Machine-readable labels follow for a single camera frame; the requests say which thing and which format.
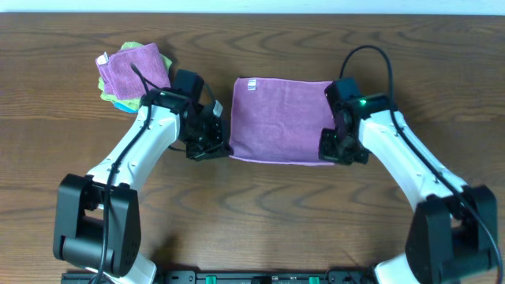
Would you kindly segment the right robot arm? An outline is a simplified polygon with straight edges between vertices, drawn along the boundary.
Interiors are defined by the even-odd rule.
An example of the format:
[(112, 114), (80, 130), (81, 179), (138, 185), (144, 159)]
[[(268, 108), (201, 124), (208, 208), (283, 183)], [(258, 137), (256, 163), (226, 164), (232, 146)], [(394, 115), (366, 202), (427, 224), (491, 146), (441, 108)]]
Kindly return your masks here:
[(416, 137), (391, 97), (326, 93), (334, 118), (323, 129), (319, 155), (328, 162), (382, 162), (413, 209), (404, 252), (378, 263), (363, 283), (457, 283), (495, 269), (504, 280), (498, 246), (497, 200), (471, 187)]

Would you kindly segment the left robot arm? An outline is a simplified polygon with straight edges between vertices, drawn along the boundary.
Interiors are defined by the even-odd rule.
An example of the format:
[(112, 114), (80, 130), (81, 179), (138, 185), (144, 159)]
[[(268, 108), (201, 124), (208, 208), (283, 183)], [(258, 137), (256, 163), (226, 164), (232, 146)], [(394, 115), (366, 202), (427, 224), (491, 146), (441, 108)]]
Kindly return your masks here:
[(53, 254), (93, 272), (92, 283), (154, 282), (157, 267), (140, 253), (139, 191), (161, 155), (174, 142), (188, 159), (231, 153), (213, 99), (182, 90), (152, 89), (128, 132), (84, 176), (67, 174), (58, 186)]

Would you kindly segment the purple microfiber cloth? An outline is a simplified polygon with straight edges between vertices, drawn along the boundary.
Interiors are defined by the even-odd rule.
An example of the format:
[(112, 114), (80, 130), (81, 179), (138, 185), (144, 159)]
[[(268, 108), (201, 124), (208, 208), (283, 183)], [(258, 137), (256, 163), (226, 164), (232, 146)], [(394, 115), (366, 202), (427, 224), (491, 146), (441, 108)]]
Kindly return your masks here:
[(329, 166), (319, 158), (323, 129), (335, 127), (324, 90), (329, 81), (238, 78), (231, 107), (233, 159)]

